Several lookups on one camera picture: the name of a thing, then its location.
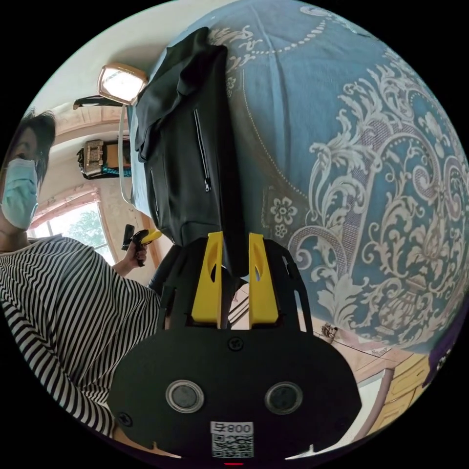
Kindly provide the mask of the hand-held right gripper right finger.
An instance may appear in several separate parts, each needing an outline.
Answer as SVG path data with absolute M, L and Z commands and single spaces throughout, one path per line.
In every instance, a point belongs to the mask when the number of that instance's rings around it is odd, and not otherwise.
M 278 308 L 264 238 L 249 234 L 249 327 L 274 325 Z

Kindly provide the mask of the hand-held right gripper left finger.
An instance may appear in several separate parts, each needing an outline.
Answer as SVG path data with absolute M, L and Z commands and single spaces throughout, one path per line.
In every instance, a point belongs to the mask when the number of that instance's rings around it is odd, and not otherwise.
M 208 235 L 192 307 L 196 323 L 221 327 L 223 233 Z

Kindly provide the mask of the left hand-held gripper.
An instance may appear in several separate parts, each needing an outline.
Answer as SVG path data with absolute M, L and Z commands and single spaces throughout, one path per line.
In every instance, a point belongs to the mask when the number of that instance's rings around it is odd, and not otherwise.
M 152 243 L 159 239 L 162 233 L 159 230 L 148 230 L 139 231 L 132 237 L 132 243 L 134 245 L 134 260 L 138 267 L 145 265 L 147 248 L 144 243 Z

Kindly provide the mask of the person's left hand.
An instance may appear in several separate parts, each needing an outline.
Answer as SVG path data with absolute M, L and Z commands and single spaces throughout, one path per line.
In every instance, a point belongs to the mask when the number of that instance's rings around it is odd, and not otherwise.
M 123 263 L 123 276 L 127 276 L 130 272 L 138 267 L 143 267 L 147 259 L 147 247 L 137 247 L 131 243 L 127 253 L 122 261 Z

